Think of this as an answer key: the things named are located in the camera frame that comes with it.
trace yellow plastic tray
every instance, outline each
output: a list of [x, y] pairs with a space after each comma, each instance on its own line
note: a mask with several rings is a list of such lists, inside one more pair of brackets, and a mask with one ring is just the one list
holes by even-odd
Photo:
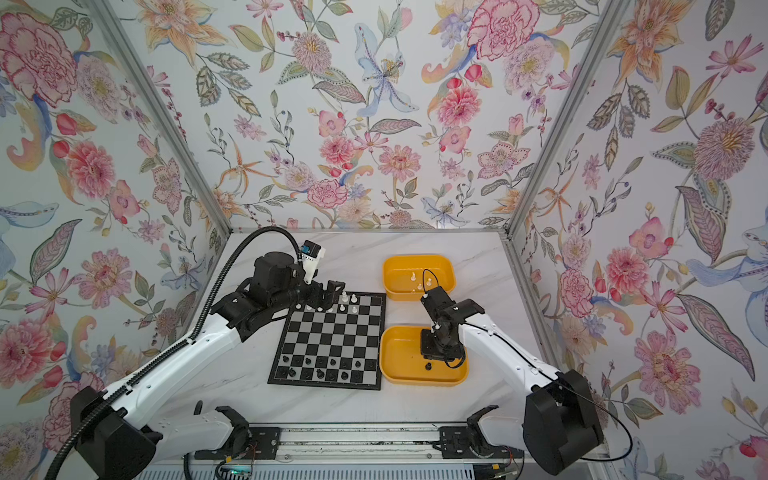
[[[420, 299], [425, 288], [429, 290], [437, 286], [434, 277], [426, 272], [424, 278], [432, 278], [432, 285], [422, 286], [419, 290], [424, 269], [431, 270], [437, 276], [440, 286], [447, 293], [456, 288], [453, 265], [443, 255], [399, 255], [384, 262], [384, 288], [387, 296], [398, 302], [415, 302]], [[414, 273], [416, 280], [411, 280]]]
[[[421, 354], [423, 326], [390, 326], [382, 335], [379, 366], [392, 383], [424, 386], [455, 386], [469, 375], [469, 360], [457, 369], [444, 362], [427, 360]], [[430, 362], [432, 369], [427, 370]]]

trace black cable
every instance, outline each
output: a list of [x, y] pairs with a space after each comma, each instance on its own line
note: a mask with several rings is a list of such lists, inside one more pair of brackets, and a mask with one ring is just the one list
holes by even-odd
[[[481, 327], [479, 327], [479, 326], [477, 326], [477, 325], [473, 325], [472, 323], [466, 323], [466, 325], [468, 325], [468, 326], [474, 326], [476, 329], [480, 329], [480, 330], [482, 330], [482, 331], [484, 331], [484, 332], [488, 332], [488, 330], [486, 330], [486, 329], [484, 329], [484, 328], [481, 328]], [[516, 349], [514, 345], [512, 345], [510, 342], [508, 342], [506, 338], [504, 338], [504, 337], [503, 337], [503, 336], [501, 336], [501, 335], [498, 335], [496, 332], [493, 332], [493, 335], [494, 335], [494, 336], [497, 336], [497, 337], [498, 337], [498, 338], [500, 338], [500, 339], [502, 339], [502, 341], [503, 341], [504, 343], [506, 343], [506, 344], [509, 346], [509, 348], [513, 349], [513, 350], [515, 351], [515, 353], [517, 353], [517, 354], [518, 354], [518, 355], [519, 355], [519, 356], [520, 356], [520, 357], [521, 357], [523, 360], [525, 360], [525, 362], [526, 362], [528, 365], [530, 365], [530, 366], [531, 366], [531, 368], [537, 369], [537, 370], [538, 370], [538, 372], [539, 372], [539, 373], [541, 373], [541, 374], [542, 374], [542, 375], [543, 375], [543, 376], [544, 376], [546, 379], [548, 379], [549, 381], [551, 381], [551, 382], [556, 382], [556, 380], [555, 380], [555, 379], [551, 378], [549, 375], [547, 375], [546, 373], [544, 373], [544, 372], [543, 372], [543, 371], [542, 371], [542, 370], [541, 370], [539, 367], [537, 367], [536, 365], [534, 365], [533, 363], [531, 363], [531, 360], [529, 360], [527, 356], [525, 356], [525, 355], [523, 355], [522, 353], [520, 353], [520, 351], [519, 351], [518, 349]], [[620, 420], [620, 419], [619, 419], [619, 418], [618, 418], [616, 415], [614, 415], [613, 413], [609, 412], [609, 411], [608, 411], [608, 409], [606, 409], [605, 407], [603, 407], [603, 406], [601, 406], [601, 405], [598, 405], [598, 404], [597, 404], [597, 403], [596, 403], [594, 400], [592, 400], [592, 399], [588, 399], [587, 397], [583, 396], [583, 395], [582, 395], [582, 394], [580, 394], [579, 392], [576, 392], [576, 391], [574, 391], [573, 389], [571, 389], [571, 388], [570, 388], [570, 387], [568, 387], [568, 386], [565, 386], [565, 385], [560, 385], [560, 387], [561, 387], [561, 388], [563, 388], [563, 389], [566, 389], [566, 390], [568, 390], [569, 392], [573, 393], [573, 394], [574, 394], [574, 395], [576, 395], [576, 396], [580, 396], [582, 399], [584, 399], [584, 400], [588, 401], [588, 402], [589, 402], [589, 403], [591, 403], [592, 405], [594, 405], [594, 406], [598, 407], [600, 410], [602, 410], [602, 411], [606, 412], [608, 415], [610, 415], [611, 417], [613, 417], [613, 419], [614, 419], [614, 420], [616, 420], [616, 422], [617, 422], [619, 425], [621, 425], [621, 428], [622, 428], [622, 429], [624, 429], [624, 431], [627, 433], [627, 438], [629, 438], [629, 448], [627, 449], [627, 451], [626, 451], [626, 452], [625, 452], [623, 455], [620, 455], [620, 456], [618, 456], [618, 457], [615, 457], [615, 458], [586, 458], [586, 457], [581, 457], [581, 460], [587, 460], [588, 462], [616, 462], [616, 461], [618, 461], [618, 460], [621, 460], [621, 459], [623, 459], [623, 458], [627, 458], [627, 457], [629, 456], [629, 454], [632, 452], [632, 449], [634, 448], [634, 440], [632, 439], [632, 434], [631, 434], [631, 433], [629, 433], [629, 429], [628, 429], [628, 428], [627, 428], [627, 426], [624, 424], [624, 422], [622, 422], [622, 421], [621, 421], [621, 420]]]
[[[267, 232], [277, 232], [284, 235], [293, 246], [293, 251], [296, 253], [296, 261], [299, 265], [302, 264], [301, 262], [301, 252], [299, 251], [299, 244], [296, 243], [296, 239], [293, 238], [293, 235], [288, 233], [287, 230], [284, 230], [280, 227], [262, 227], [259, 230], [256, 230], [255, 232], [252, 232], [248, 237], [243, 240], [240, 245], [237, 246], [234, 252], [232, 252], [232, 255], [230, 255], [230, 258], [227, 260], [227, 262], [224, 264], [224, 266], [221, 269], [221, 272], [219, 273], [218, 278], [216, 278], [216, 282], [210, 289], [210, 293], [208, 295], [207, 300], [205, 301], [205, 304], [203, 305], [203, 309], [200, 311], [200, 318], [197, 319], [197, 323], [195, 324], [192, 333], [189, 335], [189, 340], [194, 343], [194, 340], [197, 338], [198, 335], [200, 335], [200, 331], [203, 329], [203, 324], [205, 324], [205, 320], [208, 317], [208, 313], [210, 312], [210, 308], [214, 304], [214, 300], [216, 299], [216, 295], [219, 293], [219, 288], [221, 288], [221, 284], [224, 282], [224, 278], [229, 273], [230, 269], [232, 268], [232, 265], [235, 263], [235, 260], [237, 260], [237, 257], [240, 255], [240, 253], [245, 250], [245, 247], [249, 243], [253, 241], [256, 237], [261, 235], [262, 233]], [[98, 422], [100, 422], [104, 416], [108, 414], [108, 408], [112, 403], [114, 403], [115, 400], [120, 398], [123, 394], [128, 392], [128, 387], [133, 387], [137, 383], [141, 381], [154, 367], [160, 365], [162, 362], [165, 361], [168, 357], [173, 355], [174, 353], [178, 352], [179, 350], [183, 349], [185, 346], [190, 345], [188, 342], [178, 342], [174, 345], [168, 347], [165, 349], [162, 353], [154, 357], [149, 363], [142, 366], [136, 373], [133, 374], [133, 376], [125, 383], [123, 386], [121, 386], [119, 389], [115, 390], [109, 397], [104, 399], [102, 403], [100, 403], [91, 413], [89, 413], [84, 419], [83, 422], [80, 424], [77, 429], [75, 429], [71, 435], [69, 435], [69, 438], [66, 442], [64, 442], [59, 449], [59, 451], [56, 453], [56, 456], [53, 458], [53, 462], [51, 462], [51, 466], [48, 467], [48, 471], [45, 473], [45, 480], [56, 480], [56, 477], [58, 476], [59, 470], [61, 470], [61, 466], [64, 464], [64, 461], [67, 459], [67, 455], [69, 455], [69, 452], [74, 448], [74, 445], [78, 442], [83, 432], [86, 430], [92, 429], [94, 425]]]

